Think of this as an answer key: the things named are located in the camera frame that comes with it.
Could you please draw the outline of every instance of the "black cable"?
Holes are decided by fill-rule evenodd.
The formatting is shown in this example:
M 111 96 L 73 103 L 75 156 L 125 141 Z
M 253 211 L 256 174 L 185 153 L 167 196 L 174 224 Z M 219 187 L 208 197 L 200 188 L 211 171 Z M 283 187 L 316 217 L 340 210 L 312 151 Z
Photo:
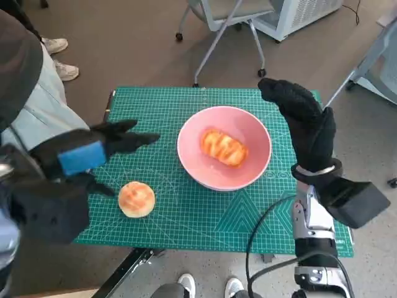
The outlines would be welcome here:
M 347 5 L 342 5 L 343 7 L 350 9 L 352 12 L 355 14 L 355 24 L 358 26 L 360 24 L 360 16 L 359 16 L 359 8 L 360 8 L 361 0 L 359 0 L 359 3 L 357 3 L 357 8 L 354 10 L 350 6 Z
M 265 274 L 267 274 L 267 273 L 269 273 L 271 271 L 274 271 L 274 270 L 289 266 L 291 264 L 302 262 L 302 261 L 304 261 L 304 260 L 306 260 L 308 258 L 311 258 L 312 256 L 315 256 L 315 255 L 328 256 L 328 257 L 333 258 L 334 260 L 336 260 L 336 262 L 338 263 L 338 265 L 339 265 L 340 269 L 342 270 L 343 275 L 344 275 L 344 277 L 346 279 L 347 290 L 349 291 L 349 294 L 350 294 L 351 298 L 354 298 L 354 292 L 353 292 L 352 283 L 350 281 L 350 278 L 349 278 L 349 275 L 347 273 L 347 270 L 343 266 L 342 262 L 336 256 L 334 256 L 334 255 L 332 255 L 330 253 L 326 253 L 326 252 L 320 251 L 320 250 L 311 251 L 311 252 L 309 252 L 309 253 L 307 253 L 307 254 L 299 257 L 299 258 L 294 258 L 294 259 L 291 259 L 291 260 L 288 260 L 288 261 L 285 261 L 285 262 L 281 262 L 279 264 L 272 265 L 272 266 L 270 266 L 268 268 L 265 268 L 265 269 L 262 269 L 262 270 L 258 271 L 252 277 L 250 277 L 250 275 L 249 275 L 249 254 L 251 252 L 251 247 L 252 247 L 252 243 L 254 241 L 256 232 L 258 231 L 259 227 L 261 226 L 261 224 L 263 223 L 265 218 L 268 216 L 269 212 L 274 209 L 274 207 L 278 206 L 279 204 L 281 204 L 281 203 L 283 203 L 283 202 L 285 202 L 287 200 L 290 200 L 293 197 L 295 197 L 295 195 L 288 196 L 286 198 L 280 199 L 277 202 L 275 202 L 272 205 L 270 205 L 266 209 L 264 215 L 262 215 L 262 217 L 259 219 L 258 223 L 254 227 L 254 230 L 252 231 L 251 236 L 249 237 L 249 241 L 248 241 L 248 245 L 247 245 L 247 252 L 246 252 L 246 276 L 247 276 L 247 281 L 248 281 L 248 296 L 249 296 L 249 298 L 254 298 L 254 293 L 252 291 L 252 284 L 259 277 L 261 277 L 261 276 L 263 276 L 263 275 L 265 275 Z

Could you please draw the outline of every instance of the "grid lines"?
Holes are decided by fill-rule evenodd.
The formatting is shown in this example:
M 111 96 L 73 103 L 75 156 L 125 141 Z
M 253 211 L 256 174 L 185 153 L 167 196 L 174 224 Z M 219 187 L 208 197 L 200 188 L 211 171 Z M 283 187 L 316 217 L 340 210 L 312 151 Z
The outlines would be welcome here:
M 265 173 L 235 192 L 211 191 L 196 183 L 180 164 L 176 151 L 185 121 L 202 109 L 222 105 L 254 114 L 272 139 L 272 158 Z M 296 159 L 287 123 L 277 106 L 264 102 L 257 89 L 120 87 L 115 91 L 109 121 L 123 119 L 137 119 L 134 131 L 160 133 L 161 138 L 134 154 L 115 155 L 94 173 L 115 192 L 130 181 L 149 184 L 156 205 L 149 216 L 129 219 L 118 208 L 117 196 L 91 195 L 90 227 L 77 243 L 245 251 L 252 223 L 264 209 L 295 193 L 290 167 Z M 270 213 L 253 243 L 253 252 L 295 254 L 290 204 Z M 336 233 L 339 254 L 352 256 L 349 229 L 336 223 Z

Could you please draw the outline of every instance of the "shoe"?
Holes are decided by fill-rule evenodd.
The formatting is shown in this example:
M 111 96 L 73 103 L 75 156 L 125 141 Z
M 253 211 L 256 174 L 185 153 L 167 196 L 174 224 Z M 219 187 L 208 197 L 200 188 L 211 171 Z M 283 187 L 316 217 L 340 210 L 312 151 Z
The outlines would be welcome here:
M 63 82 L 71 81 L 79 75 L 79 68 L 77 66 L 63 64 L 58 60 L 54 60 L 54 65 L 58 76 L 60 76 Z
M 178 279 L 178 283 L 182 284 L 183 287 L 189 292 L 189 298 L 194 298 L 196 296 L 196 285 L 194 283 L 194 278 L 191 274 L 183 274 Z
M 63 51 L 69 45 L 65 38 L 49 39 L 42 37 L 42 42 L 50 55 Z
M 232 298 L 237 292 L 244 290 L 242 282 L 237 278 L 228 280 L 225 288 L 225 298 Z

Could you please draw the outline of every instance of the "floor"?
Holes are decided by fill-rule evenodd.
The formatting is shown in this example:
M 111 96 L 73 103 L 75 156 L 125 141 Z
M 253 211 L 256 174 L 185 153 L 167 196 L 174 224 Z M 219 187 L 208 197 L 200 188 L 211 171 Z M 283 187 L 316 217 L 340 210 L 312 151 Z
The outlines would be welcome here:
M 190 86 L 194 69 L 214 38 L 203 23 L 189 16 L 183 43 L 174 41 L 183 0 L 49 0 L 49 10 L 40 10 L 36 0 L 25 2 L 28 15 L 43 35 L 68 38 L 69 48 L 56 58 L 80 67 L 80 77 L 65 85 L 66 95 L 69 105 L 89 124 L 101 121 L 109 92 L 116 86 Z M 327 101 L 376 38 L 380 28 L 375 22 L 391 2 L 363 0 L 359 26 L 353 13 L 342 8 L 279 45 L 260 34 L 269 77 L 318 89 Z M 345 1 L 350 6 L 355 3 Z M 200 84 L 254 88 L 259 66 L 256 54 L 248 27 L 241 32 L 228 30 L 204 68 Z M 346 176 L 373 181 L 395 203 L 397 191 L 385 181 L 397 175 L 397 106 L 356 88 L 351 93 L 344 91 L 332 107 L 338 129 L 335 152 Z M 396 222 L 397 207 L 392 204 L 354 232 L 355 258 L 343 262 L 356 297 L 395 296 Z M 128 252 L 129 248 L 24 240 L 14 269 L 13 293 L 99 286 Z M 258 258 L 253 257 L 255 271 L 263 267 Z M 115 295 L 149 297 L 160 284 L 189 271 L 197 281 L 197 297 L 222 297 L 229 276 L 245 281 L 243 263 L 244 255 L 238 253 L 167 251 L 151 266 L 141 267 Z M 263 277 L 254 289 L 264 297 L 290 297 L 296 289 L 293 269 Z

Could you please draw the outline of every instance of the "bread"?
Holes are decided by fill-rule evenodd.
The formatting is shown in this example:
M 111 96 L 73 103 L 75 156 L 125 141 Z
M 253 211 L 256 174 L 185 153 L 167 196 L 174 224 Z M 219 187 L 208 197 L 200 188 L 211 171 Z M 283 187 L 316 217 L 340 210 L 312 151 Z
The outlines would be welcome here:
M 147 216 L 155 203 L 153 190 L 148 185 L 136 181 L 124 185 L 118 194 L 118 206 L 128 217 Z
M 248 156 L 248 148 L 229 135 L 208 129 L 201 139 L 201 150 L 228 166 L 239 167 Z

